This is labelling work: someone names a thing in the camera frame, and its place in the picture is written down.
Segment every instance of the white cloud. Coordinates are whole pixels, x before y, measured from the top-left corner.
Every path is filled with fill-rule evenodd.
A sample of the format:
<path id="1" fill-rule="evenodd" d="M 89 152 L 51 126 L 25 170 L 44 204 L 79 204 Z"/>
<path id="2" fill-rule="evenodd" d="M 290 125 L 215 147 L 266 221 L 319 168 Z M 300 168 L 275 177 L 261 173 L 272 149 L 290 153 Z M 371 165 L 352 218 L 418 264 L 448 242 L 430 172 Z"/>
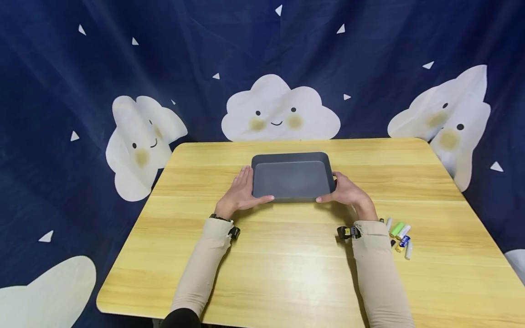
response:
<path id="1" fill-rule="evenodd" d="M 117 128 L 106 148 L 106 160 L 115 172 L 115 187 L 129 201 L 144 199 L 160 168 L 170 159 L 169 144 L 188 134 L 182 120 L 155 99 L 128 96 L 113 101 Z"/>
<path id="2" fill-rule="evenodd" d="M 418 95 L 390 121 L 388 134 L 431 140 L 430 146 L 463 192 L 470 184 L 473 150 L 490 115 L 486 91 L 487 66 L 471 67 Z"/>
<path id="3" fill-rule="evenodd" d="M 505 253 L 510 266 L 516 271 L 521 282 L 525 285 L 525 249 L 514 249 Z"/>
<path id="4" fill-rule="evenodd" d="M 264 75 L 250 90 L 231 96 L 226 110 L 222 129 L 231 141 L 331 139 L 341 127 L 317 91 L 290 90 L 277 75 Z"/>
<path id="5" fill-rule="evenodd" d="M 27 286 L 0 289 L 0 326 L 71 328 L 88 303 L 96 275 L 89 258 L 76 256 Z"/>

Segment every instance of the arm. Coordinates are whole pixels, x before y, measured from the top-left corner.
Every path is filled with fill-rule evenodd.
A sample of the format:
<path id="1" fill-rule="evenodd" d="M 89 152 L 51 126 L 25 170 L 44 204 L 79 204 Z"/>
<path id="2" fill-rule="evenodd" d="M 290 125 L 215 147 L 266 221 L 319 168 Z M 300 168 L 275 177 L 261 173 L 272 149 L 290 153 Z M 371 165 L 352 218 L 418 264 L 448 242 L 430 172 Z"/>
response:
<path id="1" fill-rule="evenodd" d="M 358 282 L 371 328 L 410 328 L 414 321 L 392 256 L 389 232 L 377 219 L 370 197 L 346 176 L 334 172 L 337 188 L 317 202 L 332 200 L 352 205 L 361 238 L 352 239 Z"/>
<path id="2" fill-rule="evenodd" d="M 215 214 L 230 220 L 239 209 L 249 209 L 272 201 L 273 196 L 254 198 L 251 195 L 254 171 L 246 166 L 235 177 L 232 186 L 219 200 Z M 200 240 L 195 245 L 186 268 L 178 282 L 171 305 L 171 313 L 161 328 L 200 327 L 199 317 L 212 292 L 217 268 L 230 247 L 230 229 L 233 221 L 208 218 Z"/>

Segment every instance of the green battery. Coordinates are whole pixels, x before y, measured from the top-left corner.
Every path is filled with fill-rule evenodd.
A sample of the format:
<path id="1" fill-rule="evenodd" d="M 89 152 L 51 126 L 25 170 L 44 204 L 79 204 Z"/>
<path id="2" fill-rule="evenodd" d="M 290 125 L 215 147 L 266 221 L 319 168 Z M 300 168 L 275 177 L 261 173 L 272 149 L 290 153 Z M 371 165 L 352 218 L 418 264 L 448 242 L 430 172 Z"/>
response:
<path id="1" fill-rule="evenodd" d="M 403 222 L 399 222 L 398 224 L 396 224 L 394 229 L 390 231 L 390 237 L 395 238 L 395 236 L 399 234 L 399 232 L 401 231 L 401 229 L 403 229 L 404 226 L 405 224 Z"/>

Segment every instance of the hand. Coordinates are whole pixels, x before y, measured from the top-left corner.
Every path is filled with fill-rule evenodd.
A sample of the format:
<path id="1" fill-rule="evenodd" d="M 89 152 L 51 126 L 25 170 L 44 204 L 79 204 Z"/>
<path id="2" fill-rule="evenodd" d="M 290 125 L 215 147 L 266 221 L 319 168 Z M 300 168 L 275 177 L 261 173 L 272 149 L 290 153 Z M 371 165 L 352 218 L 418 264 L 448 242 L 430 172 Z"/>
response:
<path id="1" fill-rule="evenodd" d="M 215 214 L 221 218 L 230 219 L 238 209 L 249 209 L 259 204 L 271 202 L 273 196 L 263 196 L 255 198 L 251 191 L 254 184 L 254 170 L 250 166 L 245 166 L 232 182 L 232 186 L 226 194 L 219 200 L 215 207 Z"/>
<path id="2" fill-rule="evenodd" d="M 331 194 L 317 197 L 317 203 L 328 203 L 335 200 L 342 204 L 352 205 L 357 212 L 359 220 L 377 221 L 374 203 L 370 196 L 341 172 L 332 172 L 332 174 L 337 178 L 335 191 Z"/>

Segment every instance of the wood grain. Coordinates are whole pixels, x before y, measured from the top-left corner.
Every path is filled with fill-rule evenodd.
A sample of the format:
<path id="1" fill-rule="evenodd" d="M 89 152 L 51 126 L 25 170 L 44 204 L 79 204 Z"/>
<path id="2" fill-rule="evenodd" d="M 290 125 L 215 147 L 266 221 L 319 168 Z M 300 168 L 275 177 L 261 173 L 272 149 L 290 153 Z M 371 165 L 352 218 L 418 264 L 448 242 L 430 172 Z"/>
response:
<path id="1" fill-rule="evenodd" d="M 164 318 L 204 220 L 256 154 L 326 152 L 412 226 L 412 260 L 394 254 L 417 327 L 522 327 L 525 288 L 428 144 L 419 139 L 191 143 L 177 147 L 97 297 L 102 312 Z M 238 327 L 364 327 L 337 204 L 267 204 L 241 228 L 203 321 Z"/>

